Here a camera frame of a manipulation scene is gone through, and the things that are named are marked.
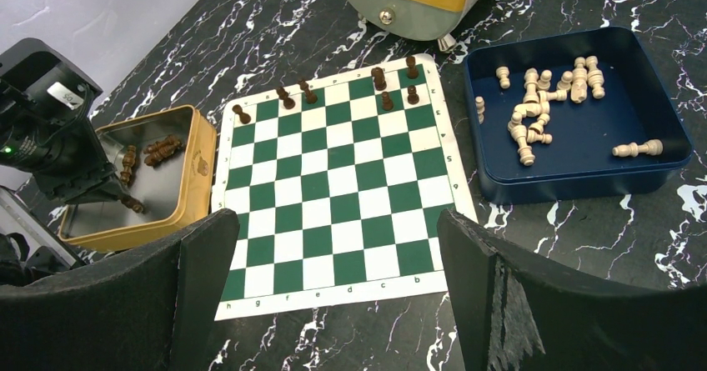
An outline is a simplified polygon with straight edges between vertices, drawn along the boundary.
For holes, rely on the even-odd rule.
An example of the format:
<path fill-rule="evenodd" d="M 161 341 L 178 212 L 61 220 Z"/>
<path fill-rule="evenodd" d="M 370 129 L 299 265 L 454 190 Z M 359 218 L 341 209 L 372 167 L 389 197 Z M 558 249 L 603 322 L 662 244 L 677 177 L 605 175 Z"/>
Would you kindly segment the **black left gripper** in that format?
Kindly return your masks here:
<path fill-rule="evenodd" d="M 129 198 L 88 112 L 102 89 L 38 38 L 1 54 L 1 164 L 65 204 Z"/>

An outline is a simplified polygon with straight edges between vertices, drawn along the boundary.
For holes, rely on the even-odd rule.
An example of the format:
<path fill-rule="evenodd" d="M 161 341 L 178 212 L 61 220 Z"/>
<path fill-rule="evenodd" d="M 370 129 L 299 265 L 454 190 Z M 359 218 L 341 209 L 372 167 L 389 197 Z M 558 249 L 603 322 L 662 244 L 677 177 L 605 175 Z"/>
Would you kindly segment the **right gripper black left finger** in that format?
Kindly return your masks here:
<path fill-rule="evenodd" d="M 239 229 L 222 209 L 96 263 L 3 283 L 2 369 L 201 369 Z"/>

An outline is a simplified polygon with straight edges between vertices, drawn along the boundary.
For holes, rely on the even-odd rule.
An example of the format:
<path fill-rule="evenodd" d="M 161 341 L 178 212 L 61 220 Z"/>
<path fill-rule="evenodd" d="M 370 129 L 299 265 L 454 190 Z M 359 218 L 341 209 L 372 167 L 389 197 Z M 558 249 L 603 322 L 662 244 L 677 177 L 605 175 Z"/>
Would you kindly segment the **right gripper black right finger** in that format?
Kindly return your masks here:
<path fill-rule="evenodd" d="M 705 369 L 705 286 L 598 278 L 453 209 L 439 215 L 437 232 L 467 370 Z"/>

